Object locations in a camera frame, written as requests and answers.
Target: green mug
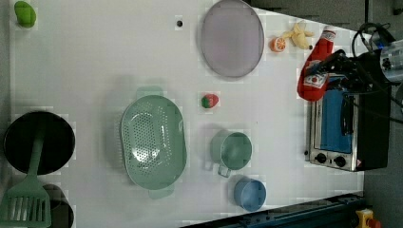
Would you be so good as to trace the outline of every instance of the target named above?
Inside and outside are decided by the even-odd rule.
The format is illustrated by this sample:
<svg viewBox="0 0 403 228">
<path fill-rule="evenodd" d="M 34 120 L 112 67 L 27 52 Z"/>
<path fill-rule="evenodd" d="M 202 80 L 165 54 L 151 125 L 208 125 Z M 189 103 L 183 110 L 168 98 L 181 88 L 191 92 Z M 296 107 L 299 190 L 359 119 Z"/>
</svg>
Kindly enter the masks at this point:
<svg viewBox="0 0 403 228">
<path fill-rule="evenodd" d="M 243 133 L 222 130 L 211 142 L 211 155 L 220 164 L 219 175 L 228 178 L 231 170 L 242 169 L 251 160 L 252 144 Z"/>
</svg>

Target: red bottle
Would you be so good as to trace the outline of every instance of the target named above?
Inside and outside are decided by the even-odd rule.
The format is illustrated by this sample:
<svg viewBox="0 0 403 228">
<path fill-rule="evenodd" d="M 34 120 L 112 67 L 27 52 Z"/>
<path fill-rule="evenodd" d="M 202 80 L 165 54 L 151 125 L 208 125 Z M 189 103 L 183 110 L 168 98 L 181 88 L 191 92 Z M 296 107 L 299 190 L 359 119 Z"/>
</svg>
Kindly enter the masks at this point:
<svg viewBox="0 0 403 228">
<path fill-rule="evenodd" d="M 304 100 L 315 102 L 323 97 L 328 84 L 329 74 L 306 75 L 306 70 L 314 67 L 333 52 L 333 41 L 336 33 L 332 27 L 325 27 L 319 41 L 314 47 L 311 55 L 308 57 L 298 80 L 297 92 L 299 97 Z"/>
</svg>

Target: yellow object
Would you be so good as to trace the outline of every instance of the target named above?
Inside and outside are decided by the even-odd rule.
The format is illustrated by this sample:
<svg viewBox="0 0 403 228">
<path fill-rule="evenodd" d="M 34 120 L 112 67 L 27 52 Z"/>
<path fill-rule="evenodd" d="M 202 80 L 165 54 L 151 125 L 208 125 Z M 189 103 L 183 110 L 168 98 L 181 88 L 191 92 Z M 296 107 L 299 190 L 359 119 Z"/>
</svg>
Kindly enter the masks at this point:
<svg viewBox="0 0 403 228">
<path fill-rule="evenodd" d="M 306 37 L 314 36 L 314 33 L 311 31 L 305 30 L 305 22 L 300 21 L 294 24 L 294 28 L 292 31 L 286 31 L 282 34 L 282 38 L 291 38 L 296 46 L 301 49 L 309 49 L 310 45 L 306 40 Z"/>
<path fill-rule="evenodd" d="M 374 212 L 370 209 L 364 209 L 361 211 L 355 211 L 359 218 L 359 224 L 356 228 L 371 228 L 367 225 L 368 219 L 374 218 Z"/>
</svg>

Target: white table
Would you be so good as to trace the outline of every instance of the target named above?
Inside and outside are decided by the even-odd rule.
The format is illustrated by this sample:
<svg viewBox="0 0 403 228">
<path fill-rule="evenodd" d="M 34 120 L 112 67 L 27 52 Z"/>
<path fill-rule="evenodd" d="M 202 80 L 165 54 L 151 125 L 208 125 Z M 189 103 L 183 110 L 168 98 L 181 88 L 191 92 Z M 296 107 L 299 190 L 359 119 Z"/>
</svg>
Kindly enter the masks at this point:
<svg viewBox="0 0 403 228">
<path fill-rule="evenodd" d="M 305 161 L 308 104 L 296 89 L 310 50 L 289 43 L 276 54 L 267 47 L 298 19 L 256 9 L 266 39 L 262 59 L 229 81 L 206 65 L 198 46 L 201 20 L 215 2 L 31 0 L 38 21 L 30 29 L 10 14 L 11 118 L 45 109 L 73 126 L 73 158 L 40 179 L 65 191 L 76 227 L 178 227 L 246 214 L 231 199 L 241 175 L 265 183 L 260 210 L 363 190 L 363 173 Z M 307 23 L 314 45 L 325 25 Z M 336 48 L 349 51 L 353 34 L 339 28 Z M 164 199 L 150 199 L 131 182 L 121 156 L 120 119 L 140 86 L 162 87 L 184 117 L 187 164 Z M 202 109 L 205 91 L 220 94 L 219 107 Z M 230 179 L 217 165 L 209 169 L 209 142 L 223 128 L 244 131 L 254 146 L 247 167 Z M 24 177 L 12 173 L 13 183 Z"/>
</svg>

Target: black frying pan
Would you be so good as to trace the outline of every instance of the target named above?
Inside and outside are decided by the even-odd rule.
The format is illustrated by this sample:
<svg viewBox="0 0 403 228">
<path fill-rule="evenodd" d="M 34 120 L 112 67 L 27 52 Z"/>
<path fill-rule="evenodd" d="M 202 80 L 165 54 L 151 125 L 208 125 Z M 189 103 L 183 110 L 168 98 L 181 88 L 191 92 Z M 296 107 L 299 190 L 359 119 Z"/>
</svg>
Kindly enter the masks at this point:
<svg viewBox="0 0 403 228">
<path fill-rule="evenodd" d="M 17 170 L 27 173 L 38 121 L 46 122 L 46 134 L 38 175 L 45 175 L 63 167 L 74 151 L 74 132 L 61 117 L 45 111 L 27 113 L 15 120 L 6 132 L 6 159 Z"/>
</svg>

